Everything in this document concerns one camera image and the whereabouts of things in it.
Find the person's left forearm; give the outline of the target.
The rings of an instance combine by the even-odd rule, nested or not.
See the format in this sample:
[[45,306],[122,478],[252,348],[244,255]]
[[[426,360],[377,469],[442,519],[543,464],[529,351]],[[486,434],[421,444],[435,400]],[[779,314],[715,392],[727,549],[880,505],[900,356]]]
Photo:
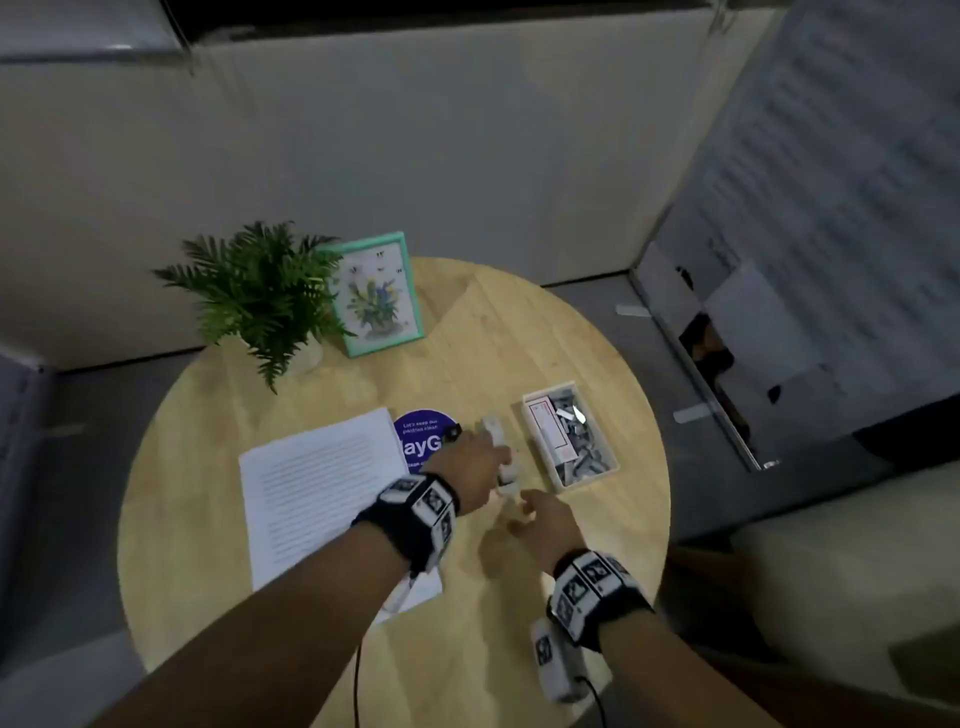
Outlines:
[[310,728],[410,563],[358,524],[205,628],[89,728]]

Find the black wrist marker band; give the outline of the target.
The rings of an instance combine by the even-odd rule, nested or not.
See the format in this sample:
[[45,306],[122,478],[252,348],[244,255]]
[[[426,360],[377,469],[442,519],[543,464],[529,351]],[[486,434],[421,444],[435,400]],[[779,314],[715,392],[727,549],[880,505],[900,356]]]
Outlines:
[[553,570],[546,617],[572,645],[601,654],[599,631],[634,613],[654,613],[639,582],[610,553],[574,548]]
[[416,578],[434,570],[445,555],[459,508],[459,496],[438,474],[407,474],[380,491],[350,525],[382,531]]

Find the large leaning mirror panel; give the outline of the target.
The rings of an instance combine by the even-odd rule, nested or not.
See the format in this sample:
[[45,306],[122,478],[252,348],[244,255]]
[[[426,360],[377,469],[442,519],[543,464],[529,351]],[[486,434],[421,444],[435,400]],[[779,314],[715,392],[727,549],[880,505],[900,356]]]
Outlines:
[[748,468],[960,457],[960,0],[793,0],[634,276]]

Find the black right wrist marker band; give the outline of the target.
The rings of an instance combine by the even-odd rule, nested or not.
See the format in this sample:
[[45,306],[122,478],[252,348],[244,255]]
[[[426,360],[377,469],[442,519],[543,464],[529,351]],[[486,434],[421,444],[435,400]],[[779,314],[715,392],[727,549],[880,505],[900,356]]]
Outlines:
[[610,553],[574,548],[553,570],[546,617],[572,645],[601,654],[599,631],[634,613],[654,613],[639,582]]

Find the black left wrist marker band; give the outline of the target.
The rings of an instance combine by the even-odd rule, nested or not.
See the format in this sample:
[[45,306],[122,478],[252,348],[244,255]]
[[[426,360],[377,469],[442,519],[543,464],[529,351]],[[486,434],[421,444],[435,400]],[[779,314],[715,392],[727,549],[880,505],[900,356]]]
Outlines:
[[438,474],[407,474],[380,491],[350,525],[382,531],[416,578],[434,570],[445,555],[459,508],[459,496]]

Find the teal framed flower picture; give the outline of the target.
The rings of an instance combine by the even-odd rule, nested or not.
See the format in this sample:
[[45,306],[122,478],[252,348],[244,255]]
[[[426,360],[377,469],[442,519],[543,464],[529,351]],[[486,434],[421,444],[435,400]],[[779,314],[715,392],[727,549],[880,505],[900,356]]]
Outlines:
[[346,331],[343,346],[348,357],[363,357],[425,337],[403,232],[337,240],[328,248],[340,258],[329,286]]

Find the green fern in pot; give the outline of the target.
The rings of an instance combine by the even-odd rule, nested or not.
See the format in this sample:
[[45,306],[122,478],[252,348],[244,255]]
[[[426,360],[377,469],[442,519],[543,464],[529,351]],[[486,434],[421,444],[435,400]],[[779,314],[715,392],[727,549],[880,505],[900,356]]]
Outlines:
[[181,243],[186,262],[153,269],[165,287],[198,297],[198,331],[208,345],[237,337],[268,389],[288,374],[310,339],[351,337],[333,288],[341,261],[332,235],[298,234],[291,221],[246,224],[229,238]]

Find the white printed paper sheet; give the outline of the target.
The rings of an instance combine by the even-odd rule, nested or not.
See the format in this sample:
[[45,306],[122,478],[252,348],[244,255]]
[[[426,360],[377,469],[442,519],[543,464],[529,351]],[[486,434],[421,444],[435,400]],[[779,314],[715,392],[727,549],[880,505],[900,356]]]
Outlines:
[[239,456],[254,591],[344,533],[409,474],[394,420],[381,407]]

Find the person's right forearm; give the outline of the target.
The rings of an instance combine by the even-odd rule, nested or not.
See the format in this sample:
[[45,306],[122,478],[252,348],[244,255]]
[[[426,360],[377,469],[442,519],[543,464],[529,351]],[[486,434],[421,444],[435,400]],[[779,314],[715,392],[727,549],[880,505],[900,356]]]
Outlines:
[[654,613],[602,623],[598,639],[614,682],[653,728],[783,728]]

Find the white box of staples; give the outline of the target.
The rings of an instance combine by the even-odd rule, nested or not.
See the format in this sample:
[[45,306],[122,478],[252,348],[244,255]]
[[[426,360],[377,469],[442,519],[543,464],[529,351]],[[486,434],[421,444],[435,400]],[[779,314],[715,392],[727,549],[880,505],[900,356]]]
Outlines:
[[575,381],[524,394],[520,408],[555,495],[620,470],[611,443]]

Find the beige upholstered seat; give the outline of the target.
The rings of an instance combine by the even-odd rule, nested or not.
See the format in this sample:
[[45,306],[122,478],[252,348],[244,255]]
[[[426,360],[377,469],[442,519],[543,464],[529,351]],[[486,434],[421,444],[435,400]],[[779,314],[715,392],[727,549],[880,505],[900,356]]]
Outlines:
[[960,708],[960,459],[739,529],[768,645],[838,683]]

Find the purple round sticker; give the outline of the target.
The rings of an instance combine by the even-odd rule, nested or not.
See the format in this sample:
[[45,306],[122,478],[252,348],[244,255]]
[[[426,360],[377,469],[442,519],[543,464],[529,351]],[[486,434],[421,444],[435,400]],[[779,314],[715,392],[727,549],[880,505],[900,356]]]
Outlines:
[[419,408],[405,412],[393,421],[395,433],[410,474],[421,471],[427,460],[443,446],[445,436],[459,423],[445,412]]

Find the person's right hand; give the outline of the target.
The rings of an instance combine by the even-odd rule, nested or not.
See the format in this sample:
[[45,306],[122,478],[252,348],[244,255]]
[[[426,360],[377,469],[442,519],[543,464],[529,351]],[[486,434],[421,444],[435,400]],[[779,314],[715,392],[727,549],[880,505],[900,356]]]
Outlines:
[[511,520],[507,528],[550,577],[556,577],[572,559],[589,550],[570,505],[551,492],[542,491],[535,523],[528,531],[513,535]]

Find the person's left hand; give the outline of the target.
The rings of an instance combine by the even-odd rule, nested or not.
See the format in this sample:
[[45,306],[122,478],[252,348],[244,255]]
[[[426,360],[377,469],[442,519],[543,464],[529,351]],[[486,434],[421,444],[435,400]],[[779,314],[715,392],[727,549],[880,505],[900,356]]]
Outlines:
[[457,514],[467,516],[484,507],[496,488],[497,460],[492,435],[465,429],[454,443],[444,444],[421,467],[440,478],[457,497]]

